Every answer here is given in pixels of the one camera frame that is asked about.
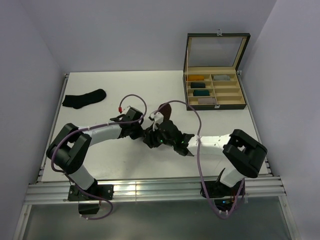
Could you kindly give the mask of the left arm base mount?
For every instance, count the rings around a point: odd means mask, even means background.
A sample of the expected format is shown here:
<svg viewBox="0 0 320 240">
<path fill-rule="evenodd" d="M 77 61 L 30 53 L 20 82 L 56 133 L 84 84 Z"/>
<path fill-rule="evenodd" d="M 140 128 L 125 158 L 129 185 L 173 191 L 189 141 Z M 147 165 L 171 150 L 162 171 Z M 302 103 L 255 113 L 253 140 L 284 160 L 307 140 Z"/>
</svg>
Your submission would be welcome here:
<svg viewBox="0 0 320 240">
<path fill-rule="evenodd" d="M 78 213 L 81 217 L 86 217 L 89 220 L 99 220 L 109 216 L 114 206 L 110 202 L 113 199 L 114 185 L 113 184 L 103 184 L 95 185 L 90 187 L 88 190 L 80 190 L 77 185 L 71 185 L 69 188 L 69 193 L 67 196 L 68 202 L 78 202 Z M 96 216 L 102 202 L 106 202 L 110 205 L 110 209 L 103 216 Z"/>
</svg>

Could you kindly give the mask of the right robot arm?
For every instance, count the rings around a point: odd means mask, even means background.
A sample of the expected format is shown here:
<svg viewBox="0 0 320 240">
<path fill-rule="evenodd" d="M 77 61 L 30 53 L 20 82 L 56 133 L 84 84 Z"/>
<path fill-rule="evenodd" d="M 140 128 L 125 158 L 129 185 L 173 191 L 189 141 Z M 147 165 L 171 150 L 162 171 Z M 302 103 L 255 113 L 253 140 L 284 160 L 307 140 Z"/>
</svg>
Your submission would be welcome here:
<svg viewBox="0 0 320 240">
<path fill-rule="evenodd" d="M 257 178 L 268 150 L 241 129 L 219 136 L 199 136 L 181 132 L 171 121 L 150 126 L 144 131 L 143 142 L 149 148 L 172 147 L 181 156 L 221 155 L 231 166 L 223 169 L 216 183 L 217 191 L 229 194 L 243 178 Z"/>
</svg>

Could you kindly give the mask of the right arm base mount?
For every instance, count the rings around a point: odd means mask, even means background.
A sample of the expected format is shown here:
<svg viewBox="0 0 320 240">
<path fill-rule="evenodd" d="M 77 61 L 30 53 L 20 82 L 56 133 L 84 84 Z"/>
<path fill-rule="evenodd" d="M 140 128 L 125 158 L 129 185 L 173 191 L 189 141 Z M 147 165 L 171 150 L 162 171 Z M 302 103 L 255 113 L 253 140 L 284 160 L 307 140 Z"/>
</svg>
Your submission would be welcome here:
<svg viewBox="0 0 320 240">
<path fill-rule="evenodd" d="M 205 181 L 205 186 L 210 199 L 217 199 L 214 201 L 216 207 L 220 211 L 230 211 L 236 199 L 236 194 L 241 186 L 242 181 L 238 181 L 232 188 L 217 182 Z"/>
</svg>

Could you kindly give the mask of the brown striped sock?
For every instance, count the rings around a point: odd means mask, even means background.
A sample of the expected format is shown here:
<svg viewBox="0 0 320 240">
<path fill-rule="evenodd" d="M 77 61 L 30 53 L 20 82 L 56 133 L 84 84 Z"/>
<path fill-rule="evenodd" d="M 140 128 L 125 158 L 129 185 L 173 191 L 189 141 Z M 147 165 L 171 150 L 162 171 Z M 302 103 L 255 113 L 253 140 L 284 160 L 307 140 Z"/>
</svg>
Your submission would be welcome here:
<svg viewBox="0 0 320 240">
<path fill-rule="evenodd" d="M 171 114 L 172 114 L 172 108 L 169 103 L 163 103 L 161 104 L 158 109 L 155 112 L 160 112 L 164 116 L 163 122 L 167 122 L 170 120 Z"/>
</svg>

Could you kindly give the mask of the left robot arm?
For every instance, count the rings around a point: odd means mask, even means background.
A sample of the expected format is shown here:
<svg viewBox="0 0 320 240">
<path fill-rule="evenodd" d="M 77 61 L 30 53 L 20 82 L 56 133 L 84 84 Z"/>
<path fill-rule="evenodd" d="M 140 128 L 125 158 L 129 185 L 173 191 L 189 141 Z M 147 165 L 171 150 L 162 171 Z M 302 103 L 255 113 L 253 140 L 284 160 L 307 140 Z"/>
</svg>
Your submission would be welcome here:
<svg viewBox="0 0 320 240">
<path fill-rule="evenodd" d="M 105 124 L 80 128 L 67 123 L 49 145 L 46 156 L 79 186 L 82 197 L 86 200 L 100 197 L 97 180 L 84 166 L 89 147 L 107 140 L 140 138 L 143 135 L 142 123 L 143 113 L 130 106 Z"/>
</svg>

